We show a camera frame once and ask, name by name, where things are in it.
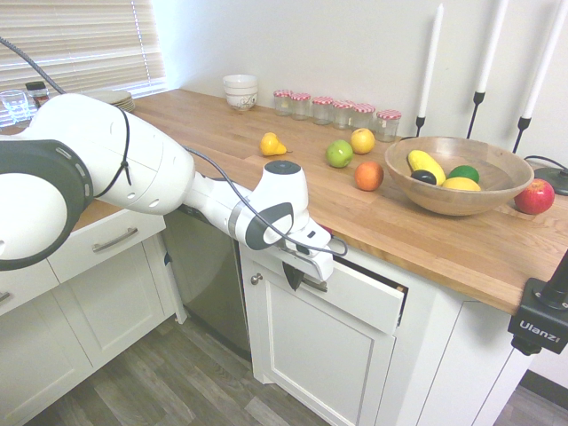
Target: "jar lid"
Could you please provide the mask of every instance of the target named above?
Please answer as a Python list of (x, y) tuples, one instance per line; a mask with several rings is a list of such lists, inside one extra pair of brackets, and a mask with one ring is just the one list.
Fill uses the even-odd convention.
[(44, 82), (26, 83), (26, 89), (28, 89), (29, 91), (41, 91), (45, 89), (45, 83)]
[(286, 89), (280, 89), (279, 91), (274, 92), (274, 96), (278, 98), (289, 98), (292, 93), (293, 93), (292, 91), (288, 91)]
[(351, 108), (351, 102), (349, 100), (334, 100), (334, 108), (348, 109)]
[(371, 104), (355, 104), (353, 107), (355, 111), (358, 113), (373, 113), (375, 111), (375, 107)]
[(317, 98), (312, 99), (313, 104), (319, 105), (331, 105), (333, 101), (334, 99), (329, 96), (318, 96)]
[(398, 120), (402, 117), (402, 114), (396, 109), (384, 109), (383, 111), (376, 113), (376, 116), (384, 120)]
[(309, 93), (293, 93), (290, 98), (292, 100), (308, 100), (312, 98), (312, 95)]

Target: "stacked plates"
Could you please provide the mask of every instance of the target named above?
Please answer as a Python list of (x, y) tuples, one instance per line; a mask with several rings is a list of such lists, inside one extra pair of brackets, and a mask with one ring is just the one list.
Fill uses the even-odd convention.
[(90, 91), (84, 93), (84, 95), (119, 107), (128, 113), (134, 111), (134, 99), (127, 91)]

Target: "wooden floor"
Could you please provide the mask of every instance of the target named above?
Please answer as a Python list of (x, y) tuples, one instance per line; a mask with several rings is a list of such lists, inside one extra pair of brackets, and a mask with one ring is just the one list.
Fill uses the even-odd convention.
[[(200, 326), (172, 318), (27, 423), (91, 425), (327, 423), (278, 386), (257, 382), (250, 363)], [(568, 426), (568, 412), (519, 387), (495, 426)]]

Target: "window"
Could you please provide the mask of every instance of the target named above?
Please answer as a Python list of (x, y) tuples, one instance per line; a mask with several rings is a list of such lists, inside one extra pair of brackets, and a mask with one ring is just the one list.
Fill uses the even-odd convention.
[[(166, 89), (151, 0), (3, 0), (0, 36), (68, 92), (122, 89), (139, 97)], [(40, 80), (0, 44), (0, 91)], [(7, 113), (0, 109), (1, 123)]]

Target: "white candle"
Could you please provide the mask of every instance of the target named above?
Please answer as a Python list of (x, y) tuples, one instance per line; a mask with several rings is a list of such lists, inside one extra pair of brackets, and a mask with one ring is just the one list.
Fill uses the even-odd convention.
[(536, 73), (536, 77), (534, 77), (534, 82), (532, 83), (533, 87), (531, 89), (531, 94), (529, 95), (529, 99), (526, 101), (525, 112), (522, 115), (523, 118), (531, 118), (533, 116), (534, 104), (536, 104), (536, 99), (539, 97), (540, 87), (542, 87), (544, 75), (547, 73), (548, 64), (552, 59), (552, 53), (554, 53), (556, 42), (560, 36), (560, 31), (562, 30), (566, 13), (568, 13), (568, 0), (562, 0), (560, 5), (558, 5), (554, 25), (552, 26), (552, 30), (548, 36), (547, 47), (544, 50), (542, 59), (540, 60), (539, 69)]
[(440, 37), (440, 28), (442, 26), (442, 17), (444, 16), (444, 5), (438, 6), (436, 18), (434, 19), (434, 28), (432, 29), (432, 38), (430, 39), (430, 50), (428, 51), (428, 62), (426, 63), (426, 72), (424, 74), (424, 86), (422, 87), (422, 97), (420, 99), (420, 108), (418, 108), (418, 116), (426, 116), (426, 106), (428, 105), (428, 94), (430, 93), (430, 84), (432, 83), (432, 73), (434, 71), (434, 62), (436, 61), (436, 50), (438, 49), (438, 39)]
[(497, 49), (497, 42), (499, 41), (499, 35), (501, 34), (501, 27), (505, 20), (505, 12), (507, 11), (508, 4), (509, 0), (501, 0), (499, 2), (499, 8), (495, 15), (491, 36), (489, 37), (489, 44), (487, 45), (487, 52), (485, 53), (483, 68), (481, 69), (481, 75), (479, 76), (479, 83), (477, 84), (477, 93), (485, 93), (487, 79), (489, 78), (489, 72), (491, 71), (491, 65), (493, 64), (493, 58), (495, 56), (495, 50)]

